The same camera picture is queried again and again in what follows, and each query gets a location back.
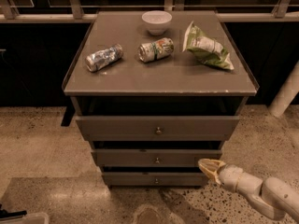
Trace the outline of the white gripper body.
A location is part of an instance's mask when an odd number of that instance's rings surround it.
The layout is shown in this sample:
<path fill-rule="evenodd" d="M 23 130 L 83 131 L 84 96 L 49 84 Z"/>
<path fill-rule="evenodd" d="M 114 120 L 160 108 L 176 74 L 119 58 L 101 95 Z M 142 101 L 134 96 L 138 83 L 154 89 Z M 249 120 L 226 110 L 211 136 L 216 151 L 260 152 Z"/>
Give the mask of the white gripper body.
<path fill-rule="evenodd" d="M 262 179 L 246 173 L 242 168 L 226 164 L 218 171 L 218 179 L 223 188 L 239 194 L 259 194 Z"/>

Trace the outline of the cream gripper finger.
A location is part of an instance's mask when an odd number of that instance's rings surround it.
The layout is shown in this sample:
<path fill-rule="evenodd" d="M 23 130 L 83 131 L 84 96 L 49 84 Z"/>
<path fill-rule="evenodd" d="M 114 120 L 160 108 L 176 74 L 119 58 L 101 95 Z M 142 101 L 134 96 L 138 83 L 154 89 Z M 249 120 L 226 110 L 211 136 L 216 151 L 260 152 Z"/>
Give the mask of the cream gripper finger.
<path fill-rule="evenodd" d="M 214 182 L 216 182 L 217 184 L 220 184 L 220 180 L 219 180 L 219 174 L 218 174 L 218 170 L 208 170 L 208 169 L 203 169 L 199 166 L 199 169 L 211 180 L 213 180 Z"/>
<path fill-rule="evenodd" d="M 221 160 L 201 159 L 199 161 L 199 166 L 203 169 L 208 169 L 208 170 L 218 170 L 224 165 L 225 162 Z"/>

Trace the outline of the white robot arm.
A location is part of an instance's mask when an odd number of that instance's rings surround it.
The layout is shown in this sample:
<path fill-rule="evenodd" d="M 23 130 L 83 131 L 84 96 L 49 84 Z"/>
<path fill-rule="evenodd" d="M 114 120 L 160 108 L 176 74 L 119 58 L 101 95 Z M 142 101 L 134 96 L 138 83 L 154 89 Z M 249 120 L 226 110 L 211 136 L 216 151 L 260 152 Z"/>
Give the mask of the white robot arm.
<path fill-rule="evenodd" d="M 198 166 L 210 180 L 243 196 L 263 216 L 281 220 L 288 214 L 299 222 L 299 194 L 284 181 L 275 177 L 261 179 L 220 160 L 200 159 Z"/>

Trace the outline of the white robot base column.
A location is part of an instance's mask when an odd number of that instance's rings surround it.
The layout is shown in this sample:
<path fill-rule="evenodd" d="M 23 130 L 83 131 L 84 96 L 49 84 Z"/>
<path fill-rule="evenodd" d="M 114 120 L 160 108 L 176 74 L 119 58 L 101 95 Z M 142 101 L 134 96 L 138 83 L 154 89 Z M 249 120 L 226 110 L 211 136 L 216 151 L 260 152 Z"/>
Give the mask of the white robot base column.
<path fill-rule="evenodd" d="M 283 115 L 299 92 L 299 61 L 290 72 L 284 84 L 281 86 L 278 94 L 268 107 L 269 112 L 276 118 Z"/>

